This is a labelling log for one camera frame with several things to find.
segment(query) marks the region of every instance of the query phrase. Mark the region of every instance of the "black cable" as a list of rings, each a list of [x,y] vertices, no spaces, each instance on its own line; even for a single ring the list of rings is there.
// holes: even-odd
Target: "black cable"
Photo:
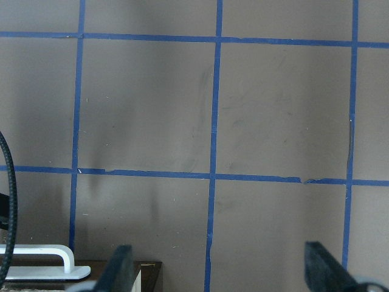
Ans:
[[[7,235],[7,243],[5,245],[5,254],[0,269],[0,288],[1,288],[2,285],[4,284],[5,277],[7,277],[7,273],[11,265],[13,248],[15,247],[16,227],[18,224],[18,195],[16,191],[16,176],[15,176],[15,169],[13,167],[11,152],[1,132],[0,132],[0,147],[5,158],[5,164],[7,165],[8,183],[10,189],[10,195],[9,195],[10,212],[9,212],[9,221],[8,221],[8,235]]]

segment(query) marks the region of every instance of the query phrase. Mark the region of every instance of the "white bracket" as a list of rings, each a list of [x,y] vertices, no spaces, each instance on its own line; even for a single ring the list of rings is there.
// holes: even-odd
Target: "white bracket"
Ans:
[[[5,245],[0,245],[0,254]],[[50,254],[62,257],[63,266],[11,266],[6,280],[79,280],[91,273],[89,266],[75,266],[74,255],[64,245],[15,245],[14,254]]]

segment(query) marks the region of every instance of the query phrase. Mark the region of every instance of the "grid square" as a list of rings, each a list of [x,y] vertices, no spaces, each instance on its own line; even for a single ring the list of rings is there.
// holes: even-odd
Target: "grid square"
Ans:
[[[77,32],[79,0],[0,0],[0,31]]]
[[[202,291],[208,180],[81,175],[76,257],[108,259],[131,244],[137,260],[164,263],[164,291]]]
[[[85,31],[212,36],[216,32],[216,1],[87,1]]]
[[[212,291],[309,291],[307,240],[340,260],[344,186],[218,181],[216,189]]]
[[[389,179],[389,51],[358,50],[354,178]]]
[[[0,125],[16,165],[70,167],[77,41],[0,38]]]
[[[350,40],[352,7],[339,0],[225,0],[223,35]]]
[[[350,49],[223,44],[218,172],[344,178]]]
[[[4,158],[0,156],[0,163],[3,164]],[[67,245],[71,176],[18,172],[16,182],[18,186],[16,244]],[[0,192],[9,194],[7,172],[0,172]]]
[[[389,285],[389,189],[353,187],[348,270]]]
[[[359,0],[359,41],[389,41],[389,2]]]
[[[86,40],[80,166],[208,172],[214,47]]]

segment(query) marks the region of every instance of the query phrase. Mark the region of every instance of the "blue painter's tape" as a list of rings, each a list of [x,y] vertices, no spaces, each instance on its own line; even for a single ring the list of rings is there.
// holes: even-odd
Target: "blue painter's tape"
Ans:
[[[208,195],[207,247],[205,250],[205,277],[204,292],[210,291],[211,285],[211,248],[213,242],[213,216],[216,192],[216,149],[218,136],[219,113],[219,84],[221,62],[221,35],[222,35],[223,1],[217,1],[216,8],[216,43],[215,59],[213,64],[213,92],[212,92],[212,119],[211,119],[211,147],[210,147],[210,182]]]
[[[185,35],[132,35],[119,33],[84,33],[84,38],[98,40],[134,40],[134,41],[180,41],[188,43],[214,43],[214,36],[185,36]]]
[[[272,175],[227,175],[227,174],[216,174],[216,179],[223,179],[229,181],[275,181],[279,183],[299,183],[301,179],[297,177],[281,177]]]
[[[216,3],[216,36],[222,36],[223,25],[223,0],[218,0]]]
[[[85,0],[80,0],[80,14],[78,18],[78,33],[82,36],[85,22]],[[77,41],[77,59],[75,73],[75,94],[74,94],[74,119],[73,119],[73,146],[72,146],[72,182],[71,182],[71,212],[69,222],[69,247],[74,251],[75,244],[75,216],[77,203],[77,175],[78,175],[78,132],[80,129],[80,107],[81,107],[81,79],[83,67],[82,38]]]
[[[346,179],[340,178],[320,178],[320,179],[309,179],[304,184],[347,184]]]
[[[78,169],[84,175],[119,175],[119,176],[144,176],[153,178],[196,178],[209,179],[208,173],[199,172],[154,172],[143,170],[105,170],[105,169]]]
[[[351,46],[351,76],[350,76],[350,100],[349,100],[349,119],[350,119],[350,138],[349,155],[347,161],[347,182],[346,182],[346,201],[345,201],[345,221],[343,228],[343,249],[342,265],[347,268],[349,232],[351,221],[351,202],[353,200],[353,167],[354,167],[354,135],[355,135],[355,109],[356,109],[356,88],[357,88],[357,61],[358,61],[358,9],[359,0],[353,0],[353,32]]]
[[[352,185],[346,186],[346,202],[345,202],[345,223],[343,227],[343,246],[342,246],[342,265],[347,268],[348,264],[348,248],[349,248],[349,235],[350,235],[350,221],[351,221],[351,202]]]
[[[78,13],[78,33],[80,34],[84,33],[85,8],[86,8],[85,0],[80,0],[80,11]]]
[[[79,38],[75,32],[0,32],[1,38]]]
[[[286,44],[294,46],[329,46],[329,47],[351,47],[351,41],[326,41],[326,40],[295,40],[287,38],[235,38],[224,36],[222,43],[241,44]]]
[[[211,177],[209,184],[209,197],[208,197],[208,222],[207,222],[207,247],[205,250],[205,279],[204,279],[204,292],[210,291],[211,284],[211,248],[213,243],[213,220],[215,211],[215,192],[216,192],[216,180],[215,177]]]
[[[373,181],[367,179],[353,179],[354,186],[389,187],[389,181]]]
[[[0,165],[0,171],[7,171],[7,167],[5,165]],[[45,166],[26,166],[26,165],[16,165],[16,172],[41,172],[41,173],[72,173],[71,169],[67,169],[64,167],[45,167]]]
[[[389,49],[389,43],[358,42],[358,47],[370,47],[373,49]]]

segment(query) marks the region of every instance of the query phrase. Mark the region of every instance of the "gray wall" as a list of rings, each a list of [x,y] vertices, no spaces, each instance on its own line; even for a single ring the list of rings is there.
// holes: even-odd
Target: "gray wall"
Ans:
[[[320,240],[389,284],[388,25],[387,0],[0,0],[18,243],[129,243],[216,292],[307,291]]]

